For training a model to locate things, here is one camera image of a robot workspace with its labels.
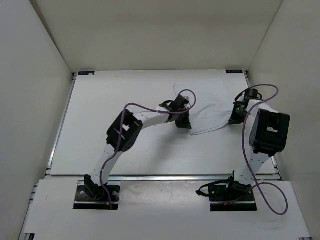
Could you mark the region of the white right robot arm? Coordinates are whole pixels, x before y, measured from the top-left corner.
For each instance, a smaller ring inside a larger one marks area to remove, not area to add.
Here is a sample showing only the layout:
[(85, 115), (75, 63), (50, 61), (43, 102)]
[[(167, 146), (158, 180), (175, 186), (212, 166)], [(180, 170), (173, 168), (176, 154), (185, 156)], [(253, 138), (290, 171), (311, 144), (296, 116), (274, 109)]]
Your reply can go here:
[(245, 159), (248, 165), (240, 171), (233, 171), (224, 187), (224, 195), (229, 200), (236, 200), (242, 193), (249, 192), (263, 164), (285, 149), (291, 119), (288, 114), (269, 107), (254, 88), (241, 92), (233, 104), (229, 125), (243, 124), (245, 127), (250, 116), (254, 122), (249, 137), (245, 137), (245, 131), (241, 137), (242, 149), (246, 149), (246, 144), (250, 146), (249, 156)]

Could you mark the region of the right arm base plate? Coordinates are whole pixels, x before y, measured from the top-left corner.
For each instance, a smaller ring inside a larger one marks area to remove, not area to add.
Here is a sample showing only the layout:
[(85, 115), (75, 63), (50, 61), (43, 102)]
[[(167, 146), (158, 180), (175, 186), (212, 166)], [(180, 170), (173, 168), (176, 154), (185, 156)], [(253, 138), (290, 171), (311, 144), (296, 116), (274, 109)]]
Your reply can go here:
[(258, 210), (254, 193), (231, 190), (225, 184), (208, 183), (195, 191), (209, 198), (211, 212), (255, 212)]

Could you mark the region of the white skirt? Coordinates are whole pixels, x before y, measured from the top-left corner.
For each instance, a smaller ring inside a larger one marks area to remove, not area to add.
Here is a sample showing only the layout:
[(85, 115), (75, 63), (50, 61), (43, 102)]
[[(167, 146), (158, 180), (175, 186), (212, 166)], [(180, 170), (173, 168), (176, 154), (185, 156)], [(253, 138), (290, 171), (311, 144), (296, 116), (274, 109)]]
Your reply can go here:
[(221, 78), (175, 83), (175, 94), (189, 97), (195, 106), (189, 111), (190, 135), (200, 135), (223, 128), (229, 121), (234, 100)]

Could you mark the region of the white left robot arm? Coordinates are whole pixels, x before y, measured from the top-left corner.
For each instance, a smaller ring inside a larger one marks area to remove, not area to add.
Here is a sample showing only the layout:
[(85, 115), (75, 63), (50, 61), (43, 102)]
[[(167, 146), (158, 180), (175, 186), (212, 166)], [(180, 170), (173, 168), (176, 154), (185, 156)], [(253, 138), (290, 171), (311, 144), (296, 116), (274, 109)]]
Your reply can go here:
[(136, 143), (142, 130), (175, 122), (177, 128), (190, 130), (189, 112), (195, 106), (187, 96), (178, 94), (175, 100), (166, 100), (155, 108), (128, 103), (106, 132), (106, 144), (96, 166), (84, 176), (86, 194), (94, 201), (111, 202), (107, 189), (110, 174), (121, 155)]

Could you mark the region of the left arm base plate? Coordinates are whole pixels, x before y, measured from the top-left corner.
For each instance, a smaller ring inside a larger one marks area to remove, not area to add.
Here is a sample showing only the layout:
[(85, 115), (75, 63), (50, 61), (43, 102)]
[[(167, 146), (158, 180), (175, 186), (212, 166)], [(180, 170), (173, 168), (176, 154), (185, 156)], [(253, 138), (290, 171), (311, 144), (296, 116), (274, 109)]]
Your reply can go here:
[(110, 199), (108, 193), (103, 188), (96, 196), (92, 196), (83, 183), (78, 184), (74, 196), (73, 209), (107, 211), (118, 210), (121, 190), (120, 183), (116, 182), (112, 185), (107, 184), (106, 189), (110, 194)]

